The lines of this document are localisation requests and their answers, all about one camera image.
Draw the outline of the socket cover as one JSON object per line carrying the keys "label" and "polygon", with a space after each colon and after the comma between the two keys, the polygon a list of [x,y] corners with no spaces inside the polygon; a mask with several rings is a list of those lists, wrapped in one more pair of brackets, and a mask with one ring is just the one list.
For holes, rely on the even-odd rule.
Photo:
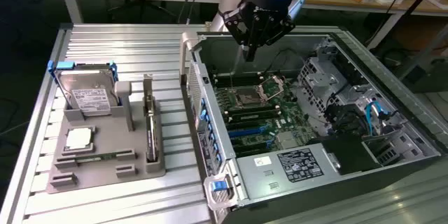
{"label": "socket cover", "polygon": [[284,82],[277,76],[271,76],[256,86],[256,90],[261,100],[269,101],[284,92]]}

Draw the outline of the silver CPU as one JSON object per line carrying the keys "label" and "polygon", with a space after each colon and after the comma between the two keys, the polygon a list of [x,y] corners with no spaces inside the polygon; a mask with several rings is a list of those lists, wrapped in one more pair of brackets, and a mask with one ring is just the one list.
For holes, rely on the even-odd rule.
{"label": "silver CPU", "polygon": [[76,128],[71,129],[67,134],[65,147],[69,149],[84,148],[91,144],[92,129]]}

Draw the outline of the green motherboard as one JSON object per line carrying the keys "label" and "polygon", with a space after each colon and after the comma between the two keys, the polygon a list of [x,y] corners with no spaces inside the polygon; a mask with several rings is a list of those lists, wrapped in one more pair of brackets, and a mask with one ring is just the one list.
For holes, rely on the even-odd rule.
{"label": "green motherboard", "polygon": [[[300,146],[305,146],[311,139],[317,137],[316,127],[311,125],[312,118],[299,106],[299,97],[293,93],[295,86],[281,74],[257,73],[255,76],[233,76],[235,90],[239,88],[256,86],[271,76],[277,76],[284,82],[284,92],[269,101],[264,101],[265,106],[257,108],[240,109],[236,107],[235,93],[231,92],[229,76],[213,77],[213,91],[217,99],[220,113],[228,132],[265,127],[265,131],[257,135],[229,138],[232,147],[239,145],[265,145],[271,151],[283,150],[277,143],[276,136],[280,132],[292,131],[292,135]],[[229,114],[241,112],[281,111],[281,115],[272,119],[248,122],[229,123]]]}

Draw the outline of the silver chipset heatsink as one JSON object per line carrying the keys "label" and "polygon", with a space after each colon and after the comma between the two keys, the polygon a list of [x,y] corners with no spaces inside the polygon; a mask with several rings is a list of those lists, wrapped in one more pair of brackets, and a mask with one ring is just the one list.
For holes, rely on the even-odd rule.
{"label": "silver chipset heatsink", "polygon": [[276,140],[283,150],[299,146],[297,141],[292,135],[292,131],[280,132],[276,136]]}

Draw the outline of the black tripod pole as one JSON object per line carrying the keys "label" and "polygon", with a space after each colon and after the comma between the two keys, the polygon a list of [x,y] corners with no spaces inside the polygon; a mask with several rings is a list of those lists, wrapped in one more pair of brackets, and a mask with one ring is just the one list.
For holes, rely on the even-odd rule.
{"label": "black tripod pole", "polygon": [[384,39],[392,32],[393,28],[400,22],[404,21],[405,18],[412,15],[423,1],[424,0],[415,0],[412,5],[405,9],[404,13],[392,14],[388,19],[383,21],[372,37],[365,41],[365,47],[369,50],[375,50],[380,46],[380,44],[384,42]]}

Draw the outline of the black plastic duct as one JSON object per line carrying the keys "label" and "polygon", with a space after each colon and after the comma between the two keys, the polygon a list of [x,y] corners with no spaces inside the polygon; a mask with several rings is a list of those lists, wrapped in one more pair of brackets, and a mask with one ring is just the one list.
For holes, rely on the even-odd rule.
{"label": "black plastic duct", "polygon": [[341,175],[383,167],[359,135],[347,133],[321,137],[320,140],[327,153],[336,157]]}

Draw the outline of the CPU socket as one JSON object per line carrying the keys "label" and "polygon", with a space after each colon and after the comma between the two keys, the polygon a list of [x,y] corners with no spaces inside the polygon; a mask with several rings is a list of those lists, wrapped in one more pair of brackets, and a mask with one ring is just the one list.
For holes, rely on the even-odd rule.
{"label": "CPU socket", "polygon": [[256,88],[245,87],[235,91],[236,107],[240,109],[257,108],[265,106]]}

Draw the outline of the grey corner bracket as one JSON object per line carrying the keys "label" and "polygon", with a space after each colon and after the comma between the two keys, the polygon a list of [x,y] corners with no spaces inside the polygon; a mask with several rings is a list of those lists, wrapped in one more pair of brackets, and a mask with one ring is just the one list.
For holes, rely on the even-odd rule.
{"label": "grey corner bracket", "polygon": [[[212,191],[212,182],[217,180],[224,180],[228,184],[228,189],[225,191]],[[203,182],[207,204],[211,210],[221,210],[224,208],[229,208],[237,203],[237,197],[233,192],[233,186],[229,182],[229,175],[228,174],[217,174],[209,176],[204,179]]]}
{"label": "grey corner bracket", "polygon": [[181,51],[195,51],[201,42],[200,35],[196,31],[185,31],[181,34],[180,48]]}

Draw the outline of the grey parts rack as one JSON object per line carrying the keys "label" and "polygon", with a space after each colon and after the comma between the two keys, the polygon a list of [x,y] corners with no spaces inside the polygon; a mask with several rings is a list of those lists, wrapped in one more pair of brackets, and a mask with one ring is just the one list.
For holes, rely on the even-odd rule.
{"label": "grey parts rack", "polygon": [[[144,91],[141,100],[132,102],[131,84],[119,81],[115,84],[115,93],[121,104],[112,107],[109,115],[84,116],[80,110],[69,109],[68,105],[63,110],[61,128],[47,182],[49,194],[132,182],[165,174],[163,147],[160,160],[155,163],[147,162]],[[85,127],[92,129],[91,144],[84,148],[69,149],[65,147],[68,131]],[[116,153],[116,159],[85,163],[75,160],[76,155],[103,153]]]}

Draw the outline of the silver disk bay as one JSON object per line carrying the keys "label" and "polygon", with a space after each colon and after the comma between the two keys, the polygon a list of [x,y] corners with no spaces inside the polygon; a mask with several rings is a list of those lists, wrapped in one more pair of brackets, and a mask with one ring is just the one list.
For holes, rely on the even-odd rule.
{"label": "silver disk bay", "polygon": [[441,156],[415,130],[399,129],[383,135],[365,136],[363,143],[383,167]]}

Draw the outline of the black RAM stick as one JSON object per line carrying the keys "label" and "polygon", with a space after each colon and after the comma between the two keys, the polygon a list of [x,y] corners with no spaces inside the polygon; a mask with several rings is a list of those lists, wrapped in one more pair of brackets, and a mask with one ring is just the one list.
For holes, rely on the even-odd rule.
{"label": "black RAM stick", "polygon": [[272,110],[272,111],[261,111],[261,112],[241,112],[236,114],[229,114],[227,117],[227,122],[237,123],[237,122],[248,122],[256,120],[265,120],[276,118],[281,115],[281,111]]}

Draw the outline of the hard disk in blue carrier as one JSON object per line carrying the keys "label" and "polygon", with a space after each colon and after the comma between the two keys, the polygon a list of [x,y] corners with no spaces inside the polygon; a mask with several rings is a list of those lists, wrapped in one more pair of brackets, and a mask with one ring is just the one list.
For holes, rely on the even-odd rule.
{"label": "hard disk in blue carrier", "polygon": [[115,93],[117,66],[115,62],[76,63],[48,61],[47,71],[61,89],[68,108],[84,116],[109,115],[112,107],[121,104]]}

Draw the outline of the open black PC case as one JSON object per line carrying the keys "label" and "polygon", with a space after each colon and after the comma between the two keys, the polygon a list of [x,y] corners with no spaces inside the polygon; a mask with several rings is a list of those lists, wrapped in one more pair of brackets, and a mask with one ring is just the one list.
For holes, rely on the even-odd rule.
{"label": "open black PC case", "polygon": [[[181,61],[188,64],[183,73],[181,90],[192,136],[200,152],[200,174],[203,182],[209,176],[228,174],[237,197],[237,203],[232,207],[216,211],[209,209],[215,223],[264,223],[356,197],[385,188],[448,154],[448,126],[431,114],[417,97],[348,31],[336,27],[296,29],[273,45],[261,47],[252,62],[244,60],[241,46],[229,33],[196,32],[201,38],[197,49],[181,51]],[[292,91],[297,94],[297,76],[304,62],[316,48],[329,42],[336,43],[345,57],[343,59],[337,56],[333,64],[341,70],[352,88],[345,105],[329,105],[321,116],[307,113],[312,117],[309,123],[317,132],[317,137],[307,145],[321,144],[320,139],[325,136],[348,133],[363,139],[365,136],[408,129],[420,134],[441,156],[365,172],[340,174],[341,179],[337,182],[272,199],[252,201],[247,196],[237,167],[236,159],[240,157],[233,151],[215,96],[213,77],[228,76],[232,70],[235,76],[279,73],[289,80],[295,86]],[[203,77],[208,77],[208,84],[203,82]],[[200,120],[204,109],[207,117]],[[213,126],[217,152],[212,148],[215,142],[208,139],[208,123]],[[220,154],[220,162],[215,159],[216,153]]]}

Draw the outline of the silver perforated drive cage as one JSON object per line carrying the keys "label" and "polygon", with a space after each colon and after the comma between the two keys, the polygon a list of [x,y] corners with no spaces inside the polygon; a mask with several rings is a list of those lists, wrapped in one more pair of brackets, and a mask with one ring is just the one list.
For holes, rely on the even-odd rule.
{"label": "silver perforated drive cage", "polygon": [[303,111],[321,116],[332,104],[345,105],[352,85],[333,61],[344,55],[335,42],[320,45],[299,72],[297,97]]}

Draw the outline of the graphics card with silver bracket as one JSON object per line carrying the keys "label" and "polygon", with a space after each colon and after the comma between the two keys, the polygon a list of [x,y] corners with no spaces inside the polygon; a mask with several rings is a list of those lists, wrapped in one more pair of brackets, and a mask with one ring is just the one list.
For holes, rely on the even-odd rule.
{"label": "graphics card with silver bracket", "polygon": [[153,95],[152,86],[153,77],[151,74],[144,74],[143,91],[144,91],[144,117],[147,124],[147,162],[155,163],[161,156],[161,125],[157,102]]}

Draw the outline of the green RAM stick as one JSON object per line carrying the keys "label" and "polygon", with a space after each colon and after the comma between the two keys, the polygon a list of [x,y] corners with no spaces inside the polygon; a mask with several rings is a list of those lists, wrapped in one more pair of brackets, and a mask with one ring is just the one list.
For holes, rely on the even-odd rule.
{"label": "green RAM stick", "polygon": [[103,153],[103,154],[89,154],[89,155],[76,155],[75,160],[79,163],[107,161],[116,159],[116,153]]}

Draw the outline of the blue expansion slot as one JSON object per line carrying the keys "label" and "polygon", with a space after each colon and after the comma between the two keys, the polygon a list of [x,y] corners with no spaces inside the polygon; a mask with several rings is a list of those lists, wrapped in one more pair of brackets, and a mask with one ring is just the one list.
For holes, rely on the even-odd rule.
{"label": "blue expansion slot", "polygon": [[249,136],[249,135],[257,135],[261,134],[265,131],[265,127],[256,127],[252,129],[245,129],[245,130],[237,130],[237,131],[231,131],[228,132],[229,138],[235,137],[243,137],[243,136]]}

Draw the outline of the long black expansion slot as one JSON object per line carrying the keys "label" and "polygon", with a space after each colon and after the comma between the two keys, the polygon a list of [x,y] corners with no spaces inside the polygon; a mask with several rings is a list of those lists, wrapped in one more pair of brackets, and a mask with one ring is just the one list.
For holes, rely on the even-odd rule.
{"label": "long black expansion slot", "polygon": [[268,153],[271,149],[265,145],[239,145],[233,147],[237,157],[245,157]]}

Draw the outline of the silver power supply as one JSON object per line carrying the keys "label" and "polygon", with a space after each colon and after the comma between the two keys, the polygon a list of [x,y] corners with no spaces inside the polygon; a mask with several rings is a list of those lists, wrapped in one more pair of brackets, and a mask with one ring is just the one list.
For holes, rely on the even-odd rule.
{"label": "silver power supply", "polygon": [[321,144],[236,159],[248,199],[260,201],[341,179]]}

